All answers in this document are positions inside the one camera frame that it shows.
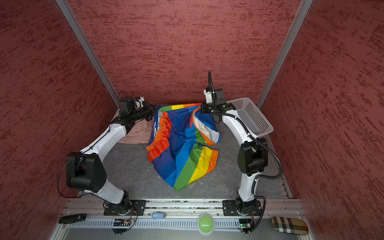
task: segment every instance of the black cable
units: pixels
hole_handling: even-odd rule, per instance
[[[264,203],[263,203],[262,214],[260,215],[259,220],[257,220],[257,223],[255,223],[255,226],[251,230],[249,230],[249,232],[253,232],[257,228],[257,226],[260,224],[260,222],[262,221],[262,218],[263,218],[263,215],[264,215],[264,211],[265,211],[265,205],[266,205],[266,199],[265,199],[264,196],[256,196],[256,195],[254,195],[254,197],[255,198],[262,198],[264,200]]]
[[[157,111],[157,110],[159,110],[161,108],[161,106],[152,105],[152,104],[151,104],[151,107],[152,107],[153,111]]]
[[[257,139],[255,139],[249,132],[247,126],[243,123],[243,121],[241,121],[240,118],[236,117],[235,115],[232,115],[232,114],[228,114],[228,113],[218,113],[216,111],[212,111],[213,114],[215,115],[220,115],[220,116],[228,116],[228,117],[231,117],[231,118],[235,118],[244,128],[245,132],[247,132],[248,134],[248,137],[250,139],[252,139],[252,141],[254,141],[257,145],[260,145],[262,148],[266,149],[277,161],[277,164],[279,165],[279,172],[277,175],[274,175],[274,176],[268,176],[268,175],[257,175],[255,177],[255,180],[258,179],[258,178],[266,178],[266,179],[278,179],[279,177],[281,177],[283,175],[283,166],[281,164],[281,161],[280,159],[276,156],[276,154],[270,149],[268,148],[267,146],[265,146],[264,144],[262,144],[261,142],[259,142]]]
[[[215,93],[214,84],[212,82],[211,70],[208,70],[208,86],[212,93],[212,110],[215,110],[216,93]]]
[[[88,148],[88,150],[85,150],[84,152],[81,152],[82,154],[83,153],[86,153],[87,151],[93,149],[93,147],[103,138],[105,137],[105,135],[107,135],[109,132],[111,132],[111,125],[108,126],[108,131],[99,139],[97,140],[90,148]]]
[[[65,197],[65,198],[78,198],[78,197],[82,197],[84,195],[87,195],[87,194],[91,194],[90,192],[89,193],[86,193],[86,194],[82,194],[80,196],[75,196],[75,197],[68,197],[68,196],[65,196],[63,195],[61,192],[60,192],[60,188],[59,188],[59,180],[60,180],[60,176],[62,174],[62,172],[64,171],[64,168],[68,165],[69,162],[71,162],[73,159],[75,158],[72,158],[71,160],[69,160],[65,165],[64,167],[61,169],[60,173],[59,173],[59,177],[57,178],[57,191],[59,192],[59,194],[62,196],[62,197]]]
[[[135,219],[135,221],[132,223],[132,225],[129,227],[129,228],[127,228],[127,229],[125,229],[124,231],[119,231],[118,233],[119,234],[122,234],[122,233],[124,233],[124,232],[126,232],[126,231],[128,231],[129,229],[131,229],[132,227],[133,227],[133,225],[135,225],[135,223],[137,222],[137,218],[139,217],[139,212],[136,210],[136,219]]]
[[[93,149],[93,147],[103,138],[105,137],[105,135],[107,135],[107,133],[109,133],[111,131],[111,126],[109,125],[108,126],[108,131],[99,139],[97,140],[88,150],[85,150],[84,152],[81,152],[81,154]],[[82,197],[84,195],[87,195],[87,194],[91,194],[90,192],[89,193],[86,193],[86,194],[82,194],[80,196],[75,196],[75,197],[68,197],[68,196],[65,196],[63,195],[61,192],[60,192],[60,189],[59,189],[59,180],[60,180],[60,176],[61,174],[63,173],[64,171],[64,168],[68,165],[69,162],[71,162],[73,159],[75,158],[72,158],[71,160],[69,160],[65,165],[64,167],[61,169],[60,173],[59,173],[59,177],[57,178],[57,191],[59,192],[59,194],[62,196],[62,197],[65,197],[65,198],[77,198],[77,197]],[[84,160],[84,157],[79,161],[79,164],[77,165],[77,170],[79,170],[79,166],[80,166],[80,163]]]
[[[216,122],[216,121],[215,121],[215,119],[213,118],[213,116],[212,116],[212,119],[213,119],[213,120],[214,120],[214,122],[215,122],[215,123],[217,123],[217,124],[219,124],[219,123],[220,123],[220,121],[221,121],[220,117],[218,118],[218,122]]]
[[[138,217],[139,217],[139,211],[136,210],[136,219],[135,219],[135,222],[131,225],[130,228],[127,229],[127,231],[128,231],[129,229],[131,229],[131,228],[133,227],[133,225],[135,225],[135,223],[137,222],[137,218],[138,218]]]
[[[123,91],[120,91],[118,94],[118,98],[120,98],[120,93],[123,93],[126,97],[128,97],[127,94],[125,94]]]
[[[90,148],[88,148],[87,150],[85,150],[84,152],[80,152],[81,154],[84,154],[85,152],[93,149],[93,147],[103,138],[105,137],[105,135],[107,135],[107,133],[111,132],[111,126],[109,125],[108,126],[108,131],[99,139],[97,140]],[[76,168],[76,171],[79,170],[79,167],[80,167],[80,163],[84,160],[84,157],[82,159],[80,159],[79,161],[79,164],[77,165],[77,168]]]

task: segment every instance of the black remote control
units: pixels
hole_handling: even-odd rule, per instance
[[[87,217],[86,214],[76,214],[76,215],[63,216],[59,219],[59,223],[68,224],[68,223],[73,223],[73,222],[85,221],[86,217]]]

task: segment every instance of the gray floor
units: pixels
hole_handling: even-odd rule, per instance
[[[235,198],[241,172],[237,166],[239,145],[230,129],[217,124],[221,134],[216,168],[181,191],[168,185],[148,161],[147,144],[116,144],[103,161],[108,179],[128,191],[132,198]],[[264,174],[275,175],[278,168],[272,156]],[[257,194],[266,198],[281,198],[279,180],[260,179]]]
[[[254,230],[251,235],[244,235],[238,232],[222,232],[213,231],[208,236],[203,236],[197,230],[166,230],[166,229],[131,229],[128,232],[114,235],[111,229],[106,228],[70,228],[68,229],[65,240],[84,240],[84,239],[103,239],[103,240],[119,240],[119,239],[137,239],[137,240],[223,240],[223,239],[263,239],[263,240],[298,240],[298,235],[276,232],[272,229],[271,220],[265,219],[260,222],[260,225]]]

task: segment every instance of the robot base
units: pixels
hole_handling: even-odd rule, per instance
[[[132,215],[142,216],[145,210],[146,200],[132,200],[128,198],[128,193],[124,191],[124,195],[119,204],[111,204],[107,202],[104,210],[104,216],[127,216]]]
[[[223,201],[223,213],[224,216],[260,216],[262,214],[262,208],[260,201],[254,199],[250,202],[240,203],[240,198],[236,200],[224,200]]]

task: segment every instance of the red textured wall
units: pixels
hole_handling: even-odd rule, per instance
[[[384,236],[383,12],[315,0],[262,107],[316,239]]]
[[[115,89],[152,103],[256,102],[301,0],[68,0]]]
[[[54,0],[3,1],[0,22],[0,238],[44,240],[66,204],[66,155],[116,107]]]

